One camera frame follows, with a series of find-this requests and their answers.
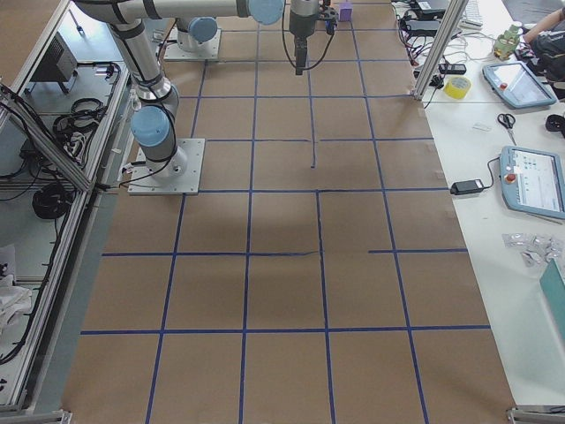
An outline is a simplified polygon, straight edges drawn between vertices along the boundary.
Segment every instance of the person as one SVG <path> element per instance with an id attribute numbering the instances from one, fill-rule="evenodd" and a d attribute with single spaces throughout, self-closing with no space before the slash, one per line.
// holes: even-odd
<path id="1" fill-rule="evenodd" d="M 565 7 L 550 13 L 524 34 L 539 60 L 547 81 L 557 90 L 565 88 Z"/>

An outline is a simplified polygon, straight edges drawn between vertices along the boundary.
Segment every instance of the purple block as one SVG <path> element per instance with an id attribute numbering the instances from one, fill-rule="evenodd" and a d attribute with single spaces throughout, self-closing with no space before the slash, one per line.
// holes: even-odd
<path id="1" fill-rule="evenodd" d="M 353 5 L 350 2 L 343 2 L 339 5 L 339 20 L 340 22 L 351 21 L 351 13 L 353 12 Z"/>

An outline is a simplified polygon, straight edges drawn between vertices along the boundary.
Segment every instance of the person's arm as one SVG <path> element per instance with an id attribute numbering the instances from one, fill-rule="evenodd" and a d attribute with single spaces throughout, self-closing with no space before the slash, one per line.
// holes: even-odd
<path id="1" fill-rule="evenodd" d="M 563 9 L 554 11 L 546 17 L 544 17 L 540 22 L 538 22 L 534 28 L 532 28 L 528 33 L 524 35 L 524 41 L 530 44 L 534 38 L 538 36 L 539 33 L 546 31 L 547 29 L 555 27 L 559 22 L 565 19 L 563 16 Z"/>

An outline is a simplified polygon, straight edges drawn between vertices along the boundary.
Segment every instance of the green bottle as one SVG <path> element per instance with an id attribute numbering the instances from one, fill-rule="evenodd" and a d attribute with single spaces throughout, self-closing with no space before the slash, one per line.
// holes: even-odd
<path id="1" fill-rule="evenodd" d="M 500 34 L 494 42 L 493 53 L 500 60 L 509 60 L 510 55 L 514 53 L 518 43 L 520 42 L 520 35 L 522 34 L 522 22 L 512 22 L 510 28 Z"/>

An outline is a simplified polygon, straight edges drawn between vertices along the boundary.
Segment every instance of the brown table surface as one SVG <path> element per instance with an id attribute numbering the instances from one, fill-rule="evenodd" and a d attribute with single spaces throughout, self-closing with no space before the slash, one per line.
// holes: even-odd
<path id="1" fill-rule="evenodd" d="M 0 76 L 10 86 L 65 0 L 0 0 Z"/>

